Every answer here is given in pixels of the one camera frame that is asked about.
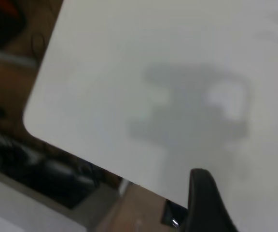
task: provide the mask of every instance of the white surface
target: white surface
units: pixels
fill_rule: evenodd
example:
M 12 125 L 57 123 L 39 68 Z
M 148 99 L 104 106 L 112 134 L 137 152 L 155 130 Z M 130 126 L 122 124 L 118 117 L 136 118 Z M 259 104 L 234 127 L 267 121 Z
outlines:
M 0 232 L 86 232 L 86 229 L 0 182 Z
M 207 168 L 241 231 L 278 231 L 278 0 L 65 0 L 24 121 L 184 206 Z

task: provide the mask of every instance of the white object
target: white object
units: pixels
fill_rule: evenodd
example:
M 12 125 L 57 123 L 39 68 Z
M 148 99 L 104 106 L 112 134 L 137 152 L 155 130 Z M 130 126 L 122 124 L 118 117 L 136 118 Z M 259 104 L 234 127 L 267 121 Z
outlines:
M 206 168 L 278 231 L 278 0 L 65 0 L 24 123 L 184 206 Z
M 0 182 L 0 232 L 86 232 L 86 228 Z

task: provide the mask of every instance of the wooden surface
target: wooden surface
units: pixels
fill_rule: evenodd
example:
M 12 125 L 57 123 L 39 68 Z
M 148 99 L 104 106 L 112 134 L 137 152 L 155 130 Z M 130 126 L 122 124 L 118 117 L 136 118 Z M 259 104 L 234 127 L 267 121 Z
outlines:
M 160 223 L 164 204 L 165 198 L 133 184 L 96 232 L 173 231 Z

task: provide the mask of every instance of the red object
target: red object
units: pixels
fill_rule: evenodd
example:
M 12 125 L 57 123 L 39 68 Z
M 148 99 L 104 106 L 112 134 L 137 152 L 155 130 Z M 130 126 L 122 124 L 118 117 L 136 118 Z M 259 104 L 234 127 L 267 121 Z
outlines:
M 20 18 L 19 12 L 11 0 L 0 0 L 0 10 L 16 18 Z

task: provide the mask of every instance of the white board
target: white board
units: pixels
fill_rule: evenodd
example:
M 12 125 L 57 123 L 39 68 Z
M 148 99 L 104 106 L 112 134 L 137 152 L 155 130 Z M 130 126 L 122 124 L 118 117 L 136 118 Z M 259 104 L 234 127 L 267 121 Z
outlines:
M 278 231 L 278 0 L 65 0 L 24 122 L 184 206 L 207 168 L 241 231 Z

